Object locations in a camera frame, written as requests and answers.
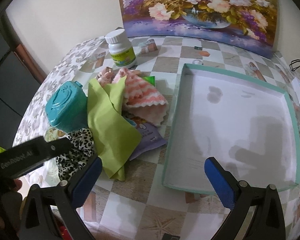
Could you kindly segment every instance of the purple snack package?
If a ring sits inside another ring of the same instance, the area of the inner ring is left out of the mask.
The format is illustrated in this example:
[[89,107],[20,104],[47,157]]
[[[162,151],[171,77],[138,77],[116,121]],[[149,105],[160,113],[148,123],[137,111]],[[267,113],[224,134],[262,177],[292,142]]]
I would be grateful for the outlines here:
[[167,141],[162,138],[157,128],[153,124],[150,124],[146,122],[146,120],[139,117],[131,118],[131,120],[137,124],[137,130],[141,133],[142,139],[131,154],[129,158],[130,161],[137,158],[141,153],[156,149],[167,143]]

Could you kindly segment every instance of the floral tablecloth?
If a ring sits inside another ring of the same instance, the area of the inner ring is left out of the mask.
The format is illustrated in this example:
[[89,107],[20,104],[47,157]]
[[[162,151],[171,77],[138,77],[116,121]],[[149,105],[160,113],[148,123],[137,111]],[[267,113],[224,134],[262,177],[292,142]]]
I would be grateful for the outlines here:
[[[145,75],[155,76],[158,90],[170,103],[169,115],[159,128],[166,139],[169,138],[174,113],[173,94],[185,63],[236,71],[281,87],[294,102],[300,129],[300,107],[291,85],[293,77],[298,74],[292,73],[282,58],[269,60],[244,49],[203,39],[146,36],[130,40],[137,54],[136,69]],[[85,65],[85,70],[79,71],[97,49],[100,53],[95,60],[99,65]],[[87,82],[105,66],[113,66],[113,61],[103,37],[74,47],[51,71],[35,94],[20,123],[14,145],[46,134],[49,124],[44,107],[61,84],[73,78],[77,80],[78,76],[79,80],[85,79]],[[201,195],[199,200],[186,203],[185,192],[163,187],[161,176],[165,151],[166,147],[155,149],[129,162],[125,182],[113,181],[104,173],[101,174],[84,206],[77,209],[98,239],[211,239],[229,210],[222,206],[215,195]],[[26,175],[26,179],[30,185],[56,185],[59,180],[55,160],[46,162],[43,167]],[[279,195],[287,239],[296,239],[300,234],[300,185]],[[242,229],[237,238],[243,235]]]

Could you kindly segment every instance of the teal plastic container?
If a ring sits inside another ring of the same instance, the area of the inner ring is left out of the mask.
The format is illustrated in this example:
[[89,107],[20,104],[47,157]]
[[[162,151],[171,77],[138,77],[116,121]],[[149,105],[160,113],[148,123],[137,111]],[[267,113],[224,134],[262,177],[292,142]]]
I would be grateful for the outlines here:
[[47,102],[46,114],[50,125],[65,133],[88,128],[87,102],[82,85],[77,81],[67,81]]

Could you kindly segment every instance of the green and yellow label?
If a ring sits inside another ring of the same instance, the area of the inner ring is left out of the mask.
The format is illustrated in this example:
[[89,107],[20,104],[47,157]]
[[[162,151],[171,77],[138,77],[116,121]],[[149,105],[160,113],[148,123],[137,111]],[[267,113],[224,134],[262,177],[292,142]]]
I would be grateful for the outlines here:
[[131,62],[133,62],[136,59],[136,55],[134,54],[133,47],[120,54],[110,53],[110,55],[113,58],[114,63],[118,67],[124,67],[126,65],[129,65]]

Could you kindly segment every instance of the floral painting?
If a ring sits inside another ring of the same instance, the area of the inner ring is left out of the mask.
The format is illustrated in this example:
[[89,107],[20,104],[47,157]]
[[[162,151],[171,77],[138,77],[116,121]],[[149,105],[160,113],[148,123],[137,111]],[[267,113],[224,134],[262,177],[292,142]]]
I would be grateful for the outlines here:
[[120,0],[120,7],[129,37],[195,37],[272,55],[276,0]]

